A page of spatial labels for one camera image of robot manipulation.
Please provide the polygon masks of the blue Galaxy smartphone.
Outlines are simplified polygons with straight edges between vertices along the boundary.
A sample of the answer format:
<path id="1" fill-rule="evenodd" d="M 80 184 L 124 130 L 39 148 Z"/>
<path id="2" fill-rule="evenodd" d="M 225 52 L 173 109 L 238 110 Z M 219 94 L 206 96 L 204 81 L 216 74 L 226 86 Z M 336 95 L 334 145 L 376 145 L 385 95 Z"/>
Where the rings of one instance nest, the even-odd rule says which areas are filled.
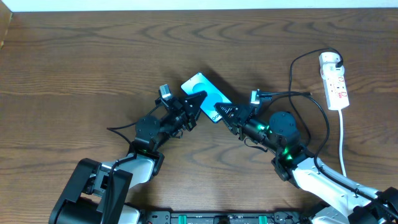
<path id="1" fill-rule="evenodd" d="M 201 110 L 209 117 L 213 123 L 218 123 L 222 120 L 222 116 L 215 110 L 216 103 L 229 103 L 231 101 L 217 89 L 217 87 L 210 82 L 206 76 L 202 73 L 189 78 L 185 83 L 181 85 L 181 89 L 188 95 L 205 91 L 207 97 L 201 104 Z"/>

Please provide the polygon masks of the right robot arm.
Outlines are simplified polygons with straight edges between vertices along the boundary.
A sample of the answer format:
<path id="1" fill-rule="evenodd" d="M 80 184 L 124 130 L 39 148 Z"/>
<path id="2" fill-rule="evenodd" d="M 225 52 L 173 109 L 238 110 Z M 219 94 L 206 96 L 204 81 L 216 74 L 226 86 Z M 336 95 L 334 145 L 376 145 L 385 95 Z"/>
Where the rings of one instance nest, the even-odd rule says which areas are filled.
<path id="1" fill-rule="evenodd" d="M 397 189 L 381 192 L 359 184 L 328 167 L 300 141 L 289 112 L 274 113 L 269 122 L 256 118 L 248 105 L 216 103 L 216 111 L 240 140 L 251 140 L 274 153 L 271 161 L 283 181 L 321 198 L 323 205 L 306 219 L 309 223 L 395 223 Z"/>

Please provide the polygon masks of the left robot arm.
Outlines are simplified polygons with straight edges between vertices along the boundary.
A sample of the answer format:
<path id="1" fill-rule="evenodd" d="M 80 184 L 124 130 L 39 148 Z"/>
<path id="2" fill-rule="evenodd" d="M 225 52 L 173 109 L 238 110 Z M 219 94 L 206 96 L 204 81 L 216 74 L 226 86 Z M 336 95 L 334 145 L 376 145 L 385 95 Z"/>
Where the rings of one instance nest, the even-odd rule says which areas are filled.
<path id="1" fill-rule="evenodd" d="M 136 136 L 125 157 L 109 162 L 82 159 L 56 202 L 49 223 L 138 223 L 141 211 L 126 204 L 129 189 L 156 176 L 164 155 L 159 147 L 191 131 L 201 113 L 205 91 L 177 98 L 158 97 L 162 118 L 148 113 L 132 125 Z"/>

